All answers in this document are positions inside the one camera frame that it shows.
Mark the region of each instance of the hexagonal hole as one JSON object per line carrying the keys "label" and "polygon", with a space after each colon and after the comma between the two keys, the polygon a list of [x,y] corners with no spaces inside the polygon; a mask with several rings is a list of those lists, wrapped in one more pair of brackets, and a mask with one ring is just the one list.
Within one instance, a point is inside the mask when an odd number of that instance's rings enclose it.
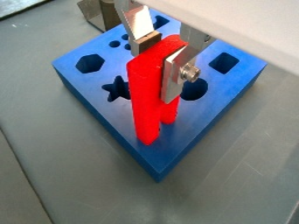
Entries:
{"label": "hexagonal hole", "polygon": [[104,62],[106,60],[98,54],[91,54],[79,59],[76,68],[83,74],[95,73],[102,68]]}

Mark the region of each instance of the gray table surface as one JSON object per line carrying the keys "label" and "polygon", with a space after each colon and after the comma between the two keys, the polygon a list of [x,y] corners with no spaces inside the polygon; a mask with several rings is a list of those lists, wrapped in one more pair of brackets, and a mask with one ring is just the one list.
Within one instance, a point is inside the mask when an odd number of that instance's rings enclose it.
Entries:
{"label": "gray table surface", "polygon": [[98,35],[72,0],[0,23],[0,125],[53,222],[286,223],[299,200],[299,78],[268,66],[156,184],[52,69]]}

